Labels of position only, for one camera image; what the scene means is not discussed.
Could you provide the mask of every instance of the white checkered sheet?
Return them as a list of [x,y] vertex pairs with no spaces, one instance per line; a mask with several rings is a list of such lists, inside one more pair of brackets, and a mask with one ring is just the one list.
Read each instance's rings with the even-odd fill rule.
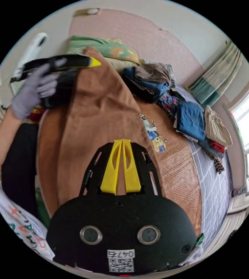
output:
[[[176,90],[185,98],[200,105],[196,98],[185,88],[177,85]],[[224,171],[218,174],[214,162],[195,142],[188,140],[197,173],[200,180],[202,194],[202,227],[204,233],[203,248],[206,249],[217,235],[228,210],[233,190],[232,173],[227,153],[223,158]]]

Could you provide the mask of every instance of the gray glove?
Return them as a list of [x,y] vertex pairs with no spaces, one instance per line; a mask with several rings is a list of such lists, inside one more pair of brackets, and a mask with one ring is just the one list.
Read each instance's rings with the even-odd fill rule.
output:
[[[66,59],[55,62],[56,67],[61,67]],[[36,69],[24,82],[19,93],[13,97],[11,108],[14,115],[24,120],[31,111],[40,104],[41,98],[52,96],[56,92],[58,74],[47,74],[50,70],[49,64],[44,64]]]

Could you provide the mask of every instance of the beige cloth bag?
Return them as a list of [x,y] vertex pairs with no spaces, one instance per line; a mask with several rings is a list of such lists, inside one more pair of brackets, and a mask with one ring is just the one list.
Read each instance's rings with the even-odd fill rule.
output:
[[225,147],[230,147],[233,144],[227,128],[222,124],[218,114],[209,105],[205,109],[205,124],[205,133],[208,139]]

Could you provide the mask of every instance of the blue jeans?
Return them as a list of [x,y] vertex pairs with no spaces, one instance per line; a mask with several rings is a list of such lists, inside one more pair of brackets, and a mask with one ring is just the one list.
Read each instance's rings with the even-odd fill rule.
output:
[[177,130],[198,141],[206,138],[203,111],[199,105],[193,102],[177,104]]

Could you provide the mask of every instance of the curtain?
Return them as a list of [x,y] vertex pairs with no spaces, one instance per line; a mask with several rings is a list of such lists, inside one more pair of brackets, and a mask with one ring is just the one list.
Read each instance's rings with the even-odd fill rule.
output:
[[240,69],[242,60],[242,53],[231,42],[221,58],[189,87],[204,108],[214,105],[222,96]]

